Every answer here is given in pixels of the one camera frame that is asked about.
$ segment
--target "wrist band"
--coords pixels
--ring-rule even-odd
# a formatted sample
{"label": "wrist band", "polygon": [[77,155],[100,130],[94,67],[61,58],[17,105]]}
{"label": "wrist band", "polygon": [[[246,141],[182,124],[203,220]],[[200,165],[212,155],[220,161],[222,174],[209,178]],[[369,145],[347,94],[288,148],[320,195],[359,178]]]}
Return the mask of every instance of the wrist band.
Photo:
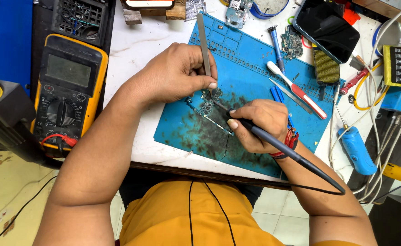
{"label": "wrist band", "polygon": [[[298,144],[299,133],[295,133],[295,132],[296,132],[295,128],[288,129],[287,135],[285,136],[285,140],[284,140],[284,144],[287,145],[292,150],[295,150],[295,148]],[[282,152],[278,152],[278,153],[274,153],[274,154],[269,153],[269,154],[274,159],[284,159],[284,158],[288,157],[288,155],[286,155]]]}

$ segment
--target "white cable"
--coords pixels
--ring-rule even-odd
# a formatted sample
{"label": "white cable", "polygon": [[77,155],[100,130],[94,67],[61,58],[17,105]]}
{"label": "white cable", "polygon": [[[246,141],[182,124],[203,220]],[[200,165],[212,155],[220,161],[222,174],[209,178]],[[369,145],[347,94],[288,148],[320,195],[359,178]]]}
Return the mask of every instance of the white cable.
{"label": "white cable", "polygon": [[380,192],[380,189],[381,189],[383,171],[384,171],[384,169],[386,168],[387,163],[389,163],[389,158],[390,158],[390,156],[392,155],[392,151],[393,151],[393,149],[395,148],[396,142],[398,142],[398,138],[400,137],[400,135],[401,135],[401,127],[400,127],[400,129],[399,129],[399,131],[398,131],[398,134],[397,134],[396,137],[395,137],[395,140],[393,141],[392,146],[390,147],[389,153],[387,154],[387,157],[386,157],[386,161],[384,162],[384,165],[381,167],[381,171],[380,171],[380,174],[379,174],[379,176],[378,176],[377,182],[375,182],[374,185],[373,185],[373,187],[372,187],[372,189],[371,189],[368,193],[366,193],[366,194],[365,194],[361,199],[359,199],[358,201],[362,201],[363,199],[367,198],[367,197],[372,193],[372,191],[375,189],[375,186],[377,185],[377,183],[379,183],[377,192],[375,193],[374,197],[369,201],[368,204],[371,204],[371,203],[375,200],[375,198],[377,197],[377,195],[378,195],[378,193]]}
{"label": "white cable", "polygon": [[[377,44],[379,43],[381,37],[383,36],[384,32],[388,29],[388,27],[389,27],[390,25],[392,25],[392,23],[394,23],[394,21],[395,21],[396,19],[398,19],[400,16],[401,16],[401,11],[400,11],[392,20],[390,20],[389,23],[388,23],[382,30],[380,30],[380,33],[381,33],[381,34],[377,37],[377,40],[375,41],[375,44],[374,44],[374,47],[373,47],[373,50],[372,50],[372,53],[371,53],[371,62],[370,62],[371,65],[372,65],[372,63],[373,63],[373,55],[375,54],[375,50],[376,50],[376,48],[377,48]],[[354,50],[354,51],[352,52],[352,55],[353,55],[353,56],[357,56],[358,54],[357,54],[357,52]],[[334,162],[333,162],[333,150],[334,150],[334,147],[335,147],[335,145],[337,144],[337,142],[340,140],[340,138],[341,138],[348,130],[351,129],[352,126],[354,126],[356,123],[358,123],[359,121],[361,121],[368,113],[370,113],[370,112],[372,111],[372,109],[373,109],[373,107],[374,107],[374,105],[375,105],[375,103],[376,103],[376,101],[377,101],[377,99],[378,99],[378,98],[377,98],[377,96],[378,96],[378,94],[377,94],[377,84],[376,84],[375,77],[374,77],[374,75],[373,75],[373,71],[372,71],[372,69],[370,68],[370,66],[368,66],[367,64],[363,63],[363,65],[366,66],[366,68],[368,69],[369,74],[370,74],[370,77],[369,77],[369,86],[371,86],[371,83],[372,83],[372,82],[374,83],[374,88],[375,88],[374,100],[373,100],[372,104],[370,105],[368,111],[366,111],[366,113],[364,113],[356,122],[354,122],[353,124],[351,124],[350,126],[348,126],[348,128],[346,128],[345,131],[343,131],[342,134],[340,134],[340,136],[336,139],[336,141],[334,142],[333,146],[330,145],[330,150],[329,150],[329,155],[328,155],[328,157],[329,157],[330,164],[331,164],[332,166],[334,166]],[[371,113],[371,117],[372,117],[372,122],[373,122],[374,130],[375,130],[375,133],[376,133],[376,137],[378,138],[378,133],[377,133],[377,129],[376,129],[375,119],[374,119],[372,113]],[[379,175],[378,178],[379,178],[379,181],[380,181],[380,183],[381,183],[381,174],[383,173],[381,170],[384,170],[385,166],[384,166],[384,167],[381,167],[381,162],[380,162],[380,160],[379,160],[379,157],[377,158],[376,161],[377,161],[378,167],[380,168],[380,175]],[[375,188],[375,186],[376,186],[377,183],[378,183],[378,181],[375,182],[373,188],[369,191],[369,193],[372,193],[372,191],[373,191],[373,189]]]}
{"label": "white cable", "polygon": [[[398,19],[400,16],[401,16],[401,11],[400,11],[393,19],[391,19],[391,20],[389,21],[389,23],[387,23],[387,25],[386,25],[383,29],[380,30],[380,33],[381,33],[381,34],[377,36],[377,40],[375,41],[374,47],[373,47],[373,49],[372,49],[372,53],[371,53],[371,65],[372,65],[372,62],[373,62],[373,56],[374,56],[374,54],[375,54],[375,50],[377,49],[377,44],[380,42],[381,37],[383,36],[384,32],[389,28],[389,26],[392,25],[392,23],[394,23],[395,20]],[[372,81],[374,82],[374,85],[376,85],[375,77],[372,75],[372,73],[370,73],[370,75],[371,75],[371,76],[370,76],[370,78],[369,78],[369,86],[371,86],[371,82],[372,82]],[[373,189],[375,188],[375,185],[376,185],[378,182],[380,183],[380,186],[379,186],[379,187],[381,187],[381,182],[382,182],[382,181],[381,181],[381,174],[382,174],[382,172],[383,172],[383,170],[384,170],[384,168],[385,168],[385,165],[384,165],[383,167],[381,167],[381,162],[380,162],[379,158],[378,158],[376,161],[377,161],[377,163],[378,163],[378,167],[380,167],[380,175],[379,175],[379,177],[378,177],[379,180],[377,180],[377,181],[375,182],[373,188],[369,191],[368,194],[372,193]]]}
{"label": "white cable", "polygon": [[[334,89],[334,97],[333,97],[334,103],[333,103],[333,114],[332,114],[332,115],[334,115],[334,114],[337,112],[337,111],[336,111],[336,105],[335,105],[335,103],[337,103],[337,100],[338,100],[338,98],[339,98],[339,90],[340,90],[340,85],[336,86],[335,89]],[[332,142],[333,142],[333,128],[334,128],[334,126],[333,126],[333,121],[334,121],[334,118],[331,117],[331,121],[330,121],[330,123],[329,123],[329,148],[328,148],[328,151],[331,149],[331,144],[332,144]],[[337,170],[334,168],[334,162],[332,162],[331,159],[329,159],[329,164],[330,164],[331,168],[332,168],[332,169],[340,176],[340,178],[345,182],[345,177],[343,176],[343,174],[342,174],[341,172],[337,171]]]}
{"label": "white cable", "polygon": [[[380,152],[379,152],[379,154],[378,154],[378,156],[377,156],[378,159],[381,157],[381,154],[382,154],[383,151],[386,149],[386,146],[387,146],[387,144],[389,143],[390,139],[392,138],[392,135],[393,135],[393,132],[395,131],[395,128],[400,124],[400,122],[396,121],[396,122],[395,122],[395,126],[392,128],[392,131],[391,131],[390,128],[392,127],[394,121],[395,121],[395,119],[392,117],[392,121],[391,121],[391,123],[390,123],[390,126],[389,126],[389,128],[387,128],[386,134],[384,135],[384,139],[383,139],[383,142],[382,142],[382,143],[383,143],[383,146],[381,147]],[[389,138],[388,138],[387,141],[386,141],[386,137],[387,137],[387,134],[388,134],[389,132],[390,132]],[[381,163],[379,163],[378,169],[381,171]],[[364,190],[366,187],[368,187],[369,184],[370,184],[370,182],[371,182],[372,179],[374,178],[374,176],[375,176],[375,173],[372,174],[372,176],[368,179],[368,181],[366,182],[366,184],[365,184],[363,187],[361,187],[360,189],[358,189],[358,190],[356,190],[356,191],[353,191],[352,193],[353,193],[353,194],[357,194],[357,193],[361,192],[362,190]]]}

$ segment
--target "digital multimeter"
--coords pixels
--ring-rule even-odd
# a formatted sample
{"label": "digital multimeter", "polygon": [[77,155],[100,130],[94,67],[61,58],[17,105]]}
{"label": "digital multimeter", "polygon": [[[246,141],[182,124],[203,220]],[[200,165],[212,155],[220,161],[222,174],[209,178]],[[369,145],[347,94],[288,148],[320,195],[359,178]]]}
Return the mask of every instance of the digital multimeter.
{"label": "digital multimeter", "polygon": [[[52,134],[79,140],[94,122],[108,55],[87,43],[50,34],[42,52],[31,132],[39,142]],[[61,157],[56,137],[44,143],[47,154]],[[71,147],[62,142],[62,147]]]}

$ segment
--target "white marble surface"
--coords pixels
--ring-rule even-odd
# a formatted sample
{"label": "white marble surface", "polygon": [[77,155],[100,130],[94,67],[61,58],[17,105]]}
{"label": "white marble surface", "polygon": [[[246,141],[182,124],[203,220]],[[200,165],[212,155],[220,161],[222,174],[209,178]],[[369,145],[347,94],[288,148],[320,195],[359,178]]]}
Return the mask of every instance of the white marble surface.
{"label": "white marble surface", "polygon": [[[206,0],[206,3],[210,15],[225,20],[226,7],[221,4],[220,1]],[[290,1],[283,12],[268,20],[260,20],[250,14],[242,31],[263,42],[271,44],[272,41],[267,32],[267,28],[272,25],[278,25],[278,35],[282,34],[284,32],[283,30],[288,25],[287,19],[295,15],[297,10],[298,6],[293,1]],[[371,40],[373,30],[375,30],[380,23],[364,16],[361,17],[362,19],[354,25],[361,35],[356,51],[362,58],[369,61],[372,51]],[[122,15],[121,4],[117,1],[112,31],[111,51],[109,54],[104,106],[107,105],[124,81],[141,70],[150,59],[167,48],[171,43],[187,43],[195,23],[196,20],[184,22],[180,20],[166,20],[165,17],[143,17],[142,25],[127,26]],[[313,53],[311,49],[304,48],[304,55],[300,59],[309,64],[313,64]],[[349,67],[348,64],[340,65],[340,75],[342,79],[351,79],[355,77],[356,73],[357,70]],[[350,92],[353,93],[355,88],[356,87],[353,87]],[[366,94],[366,90],[363,88],[358,96],[359,105],[364,106],[367,104]],[[346,96],[340,100],[339,107],[348,124],[353,123],[365,113],[364,111],[358,111],[353,105],[349,104]],[[275,178],[263,174],[204,158],[197,154],[189,154],[186,151],[155,142],[153,135],[163,109],[164,104],[155,104],[142,115],[133,144],[132,161],[264,180],[276,180]],[[379,106],[376,106],[374,109],[375,112],[378,112]],[[342,127],[340,117],[337,113],[334,114],[334,121],[334,130],[337,132]],[[366,116],[356,126],[365,140],[372,127],[370,115]],[[316,149],[316,155],[325,163],[329,163],[328,144],[329,124]],[[336,169],[340,170],[347,181],[351,175],[352,167],[340,144],[336,146],[334,156]]]}

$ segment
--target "phone screen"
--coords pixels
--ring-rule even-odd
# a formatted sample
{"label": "phone screen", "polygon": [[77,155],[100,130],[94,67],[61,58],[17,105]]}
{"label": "phone screen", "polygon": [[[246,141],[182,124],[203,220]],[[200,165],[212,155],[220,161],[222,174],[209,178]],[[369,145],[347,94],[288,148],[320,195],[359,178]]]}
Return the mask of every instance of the phone screen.
{"label": "phone screen", "polygon": [[305,0],[296,24],[341,63],[348,61],[360,38],[358,31],[324,0]]}

